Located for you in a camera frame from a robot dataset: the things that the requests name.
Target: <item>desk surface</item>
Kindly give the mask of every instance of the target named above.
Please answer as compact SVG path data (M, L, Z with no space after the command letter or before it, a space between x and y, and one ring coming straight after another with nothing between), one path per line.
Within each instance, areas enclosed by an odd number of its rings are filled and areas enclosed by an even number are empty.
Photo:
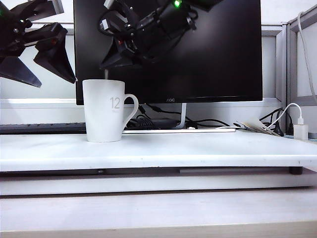
M1 231L4 238L315 238L316 201L316 188L6 198Z
M317 166L317 144L246 131L125 134L113 143L86 135L2 135L7 171L149 167Z

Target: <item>white usb charger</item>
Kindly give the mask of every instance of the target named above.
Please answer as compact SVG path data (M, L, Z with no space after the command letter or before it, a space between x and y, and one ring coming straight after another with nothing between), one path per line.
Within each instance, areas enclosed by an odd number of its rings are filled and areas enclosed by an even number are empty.
M289 104L285 108L285 110L283 111L282 115L278 119L276 119L268 128L272 127L275 123L277 123L282 118L282 116L285 114L286 110L290 106L296 106L296 107L298 107L298 109L300 111L299 118L297 119L297 124L294 125L294 139L296 139L296 140L308 140L308 125L304 124L302 109L296 103Z

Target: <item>black monitor screen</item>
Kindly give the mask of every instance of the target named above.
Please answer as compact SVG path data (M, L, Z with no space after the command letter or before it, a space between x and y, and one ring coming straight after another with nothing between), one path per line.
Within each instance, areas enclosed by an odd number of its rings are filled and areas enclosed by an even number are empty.
M143 17L158 7L158 0L125 1ZM82 80L105 78L100 64L112 37L97 28L104 2L74 0L77 104L83 104ZM124 81L140 103L262 100L261 1L223 0L197 12L197 30L158 62L112 68L108 79Z

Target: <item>printed number 12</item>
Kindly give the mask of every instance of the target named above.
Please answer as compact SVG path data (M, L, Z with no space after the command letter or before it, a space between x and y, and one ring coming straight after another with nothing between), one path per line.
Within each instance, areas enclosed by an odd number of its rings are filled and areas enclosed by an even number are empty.
M112 108L113 109L120 109L120 107L119 107L120 99L119 98L110 98L110 100L112 101Z

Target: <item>mug handle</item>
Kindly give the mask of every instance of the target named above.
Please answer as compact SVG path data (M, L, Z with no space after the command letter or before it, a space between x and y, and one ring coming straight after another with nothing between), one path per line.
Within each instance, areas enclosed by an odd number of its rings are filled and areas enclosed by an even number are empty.
M134 109L131 112L131 114L128 116L128 118L123 122L123 127L122 127L122 131L124 130L124 128L127 126L128 122L131 120L131 118L137 113L138 108L139 108L139 100L137 99L136 96L134 96L133 94L126 94L124 95L124 100L126 100L127 98L132 98L133 102L134 102Z

